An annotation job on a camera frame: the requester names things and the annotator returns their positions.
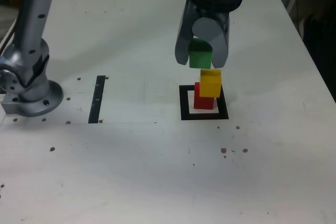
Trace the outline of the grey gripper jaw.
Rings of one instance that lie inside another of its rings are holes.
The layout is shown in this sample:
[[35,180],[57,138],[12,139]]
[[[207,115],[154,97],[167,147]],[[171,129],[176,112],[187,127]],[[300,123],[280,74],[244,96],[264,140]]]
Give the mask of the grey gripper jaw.
[[189,58],[189,44],[194,35],[192,26],[199,18],[197,7],[186,0],[175,44],[175,58],[178,64],[186,65]]
[[229,16],[201,17],[192,26],[193,35],[212,47],[215,69],[222,68],[228,58],[229,21]]

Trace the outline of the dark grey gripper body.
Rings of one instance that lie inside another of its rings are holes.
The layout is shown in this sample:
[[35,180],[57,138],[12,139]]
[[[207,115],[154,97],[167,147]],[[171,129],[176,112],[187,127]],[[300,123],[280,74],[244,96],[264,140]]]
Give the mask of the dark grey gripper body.
[[187,0],[188,10],[191,10],[197,17],[208,17],[219,21],[222,25],[229,25],[229,13],[217,13],[202,9],[196,6],[191,0]]

